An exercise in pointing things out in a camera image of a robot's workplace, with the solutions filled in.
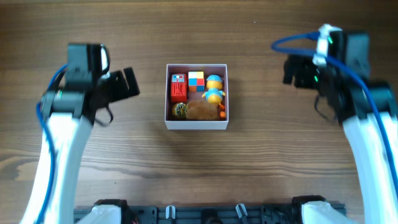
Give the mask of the yellow round toy disc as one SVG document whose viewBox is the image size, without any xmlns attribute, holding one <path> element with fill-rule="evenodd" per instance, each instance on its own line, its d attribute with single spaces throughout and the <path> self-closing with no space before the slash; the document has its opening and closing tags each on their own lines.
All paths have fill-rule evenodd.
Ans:
<svg viewBox="0 0 398 224">
<path fill-rule="evenodd" d="M 187 105 L 185 103 L 176 103 L 172 107 L 172 117 L 175 119 L 185 119 L 187 116 Z"/>
</svg>

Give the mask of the colourful puzzle cube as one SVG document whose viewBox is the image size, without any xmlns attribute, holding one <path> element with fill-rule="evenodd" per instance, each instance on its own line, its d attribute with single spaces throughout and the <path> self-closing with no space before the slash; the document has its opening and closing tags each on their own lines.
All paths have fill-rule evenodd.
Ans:
<svg viewBox="0 0 398 224">
<path fill-rule="evenodd" d="M 191 71 L 188 73 L 188 90 L 190 92 L 205 91 L 203 71 Z"/>
</svg>

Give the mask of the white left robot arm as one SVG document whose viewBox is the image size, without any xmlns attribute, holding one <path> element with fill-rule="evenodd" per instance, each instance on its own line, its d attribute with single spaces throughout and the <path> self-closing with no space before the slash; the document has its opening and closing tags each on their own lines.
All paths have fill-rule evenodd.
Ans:
<svg viewBox="0 0 398 224">
<path fill-rule="evenodd" d="M 103 44 L 69 44 L 68 62 L 36 105 L 43 131 L 39 163 L 21 223 L 73 223 L 81 158 L 98 110 L 140 94 L 131 67 L 110 72 Z"/>
</svg>

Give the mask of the yellow toy duck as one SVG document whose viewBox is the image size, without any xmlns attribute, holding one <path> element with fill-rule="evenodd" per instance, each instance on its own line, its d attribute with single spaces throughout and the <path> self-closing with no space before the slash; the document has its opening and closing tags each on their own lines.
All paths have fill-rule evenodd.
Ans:
<svg viewBox="0 0 398 224">
<path fill-rule="evenodd" d="M 202 94 L 208 103 L 219 106 L 221 110 L 225 110 L 225 105 L 223 104 L 224 97 L 226 93 L 223 91 L 223 80 L 219 75 L 210 75 L 206 79 L 207 91 Z"/>
</svg>

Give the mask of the red toy fire truck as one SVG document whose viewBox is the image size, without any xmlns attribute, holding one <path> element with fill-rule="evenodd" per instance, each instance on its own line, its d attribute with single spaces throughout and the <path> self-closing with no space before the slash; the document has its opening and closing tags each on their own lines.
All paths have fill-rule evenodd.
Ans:
<svg viewBox="0 0 398 224">
<path fill-rule="evenodd" d="M 187 79 L 186 74 L 173 74 L 170 83 L 170 100 L 172 103 L 183 103 L 187 101 Z"/>
</svg>

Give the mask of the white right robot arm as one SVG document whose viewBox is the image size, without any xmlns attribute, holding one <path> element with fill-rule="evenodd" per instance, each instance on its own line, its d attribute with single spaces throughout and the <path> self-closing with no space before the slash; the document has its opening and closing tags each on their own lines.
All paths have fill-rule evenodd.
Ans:
<svg viewBox="0 0 398 224">
<path fill-rule="evenodd" d="M 387 82 L 370 77 L 368 34 L 324 25 L 293 39 L 317 47 L 285 48 L 288 37 L 272 44 L 288 56 L 283 82 L 317 90 L 333 109 L 353 152 L 366 223 L 396 223 L 397 103 Z"/>
</svg>

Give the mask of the brown plush toy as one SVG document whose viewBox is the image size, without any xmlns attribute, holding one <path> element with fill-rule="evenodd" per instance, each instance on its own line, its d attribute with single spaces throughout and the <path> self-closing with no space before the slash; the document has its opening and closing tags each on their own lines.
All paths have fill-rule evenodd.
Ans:
<svg viewBox="0 0 398 224">
<path fill-rule="evenodd" d="M 187 103 L 187 120 L 217 121 L 226 119 L 223 105 L 216 105 L 205 100 L 192 100 Z"/>
</svg>

